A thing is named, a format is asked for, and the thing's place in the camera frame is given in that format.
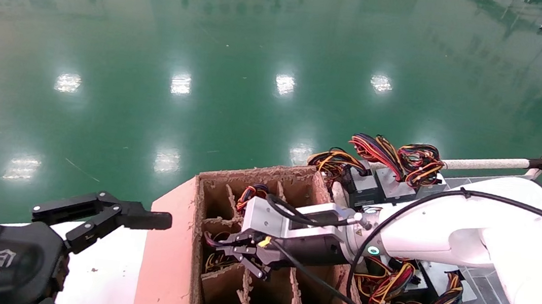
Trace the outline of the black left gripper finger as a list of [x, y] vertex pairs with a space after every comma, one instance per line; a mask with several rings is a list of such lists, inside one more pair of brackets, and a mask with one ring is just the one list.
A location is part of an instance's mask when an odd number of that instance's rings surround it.
[[141, 202], [121, 201], [107, 192], [40, 203], [34, 206], [31, 220], [45, 224], [83, 220], [103, 231], [114, 231], [119, 227], [148, 231], [172, 227], [171, 213], [149, 211]]

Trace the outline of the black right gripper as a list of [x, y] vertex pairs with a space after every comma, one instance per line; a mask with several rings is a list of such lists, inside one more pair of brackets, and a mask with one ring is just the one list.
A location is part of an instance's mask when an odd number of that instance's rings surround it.
[[[271, 268], [274, 270], [292, 268], [294, 264], [278, 250], [274, 239], [263, 248], [258, 246], [264, 236], [264, 233], [256, 231], [220, 233], [214, 239], [213, 247], [216, 250], [226, 251], [225, 255], [228, 258], [243, 265], [258, 279], [268, 281], [271, 277]], [[304, 267], [347, 263], [338, 239], [331, 236], [279, 239], [277, 243]], [[256, 246], [258, 246], [257, 257], [242, 254], [248, 253], [248, 250], [255, 251]]]

